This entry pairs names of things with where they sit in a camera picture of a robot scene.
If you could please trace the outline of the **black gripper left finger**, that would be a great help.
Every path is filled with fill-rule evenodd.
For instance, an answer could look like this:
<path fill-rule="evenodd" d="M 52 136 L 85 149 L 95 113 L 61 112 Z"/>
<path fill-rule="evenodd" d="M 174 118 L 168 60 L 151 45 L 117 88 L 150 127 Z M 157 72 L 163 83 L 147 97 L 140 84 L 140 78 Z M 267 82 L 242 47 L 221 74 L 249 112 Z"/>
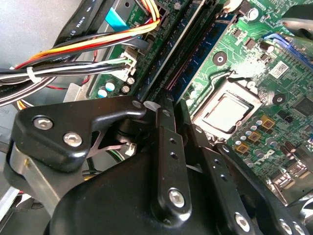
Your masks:
<path fill-rule="evenodd" d="M 163 224 L 186 222 L 192 212 L 188 173 L 168 98 L 155 111 L 132 96 L 22 110 L 15 116 L 4 175 L 12 186 L 39 200 L 52 218 L 61 199 L 87 181 L 85 160 L 126 139 L 139 145 L 128 159 L 144 156 L 155 162 L 153 215 Z"/>

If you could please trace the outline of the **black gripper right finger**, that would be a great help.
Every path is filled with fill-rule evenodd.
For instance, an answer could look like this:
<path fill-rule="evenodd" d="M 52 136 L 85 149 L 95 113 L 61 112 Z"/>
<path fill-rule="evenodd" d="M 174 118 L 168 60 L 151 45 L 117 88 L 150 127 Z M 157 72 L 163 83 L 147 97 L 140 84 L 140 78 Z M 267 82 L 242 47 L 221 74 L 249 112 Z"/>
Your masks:
<path fill-rule="evenodd" d="M 186 162 L 199 165 L 220 235 L 307 235 L 309 231 L 228 145 L 211 145 L 191 123 L 185 100 L 176 106 Z"/>

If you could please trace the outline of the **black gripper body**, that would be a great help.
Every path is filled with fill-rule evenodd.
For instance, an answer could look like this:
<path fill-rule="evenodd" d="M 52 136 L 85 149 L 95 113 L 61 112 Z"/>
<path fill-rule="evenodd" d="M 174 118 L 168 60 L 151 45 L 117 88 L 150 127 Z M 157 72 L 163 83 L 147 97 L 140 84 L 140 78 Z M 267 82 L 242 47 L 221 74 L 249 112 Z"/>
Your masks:
<path fill-rule="evenodd" d="M 187 160 L 192 212 L 177 227 L 153 215 L 154 160 L 139 156 L 119 163 L 77 185 L 59 202 L 50 221 L 51 235 L 232 235 L 222 221 L 206 177 Z"/>

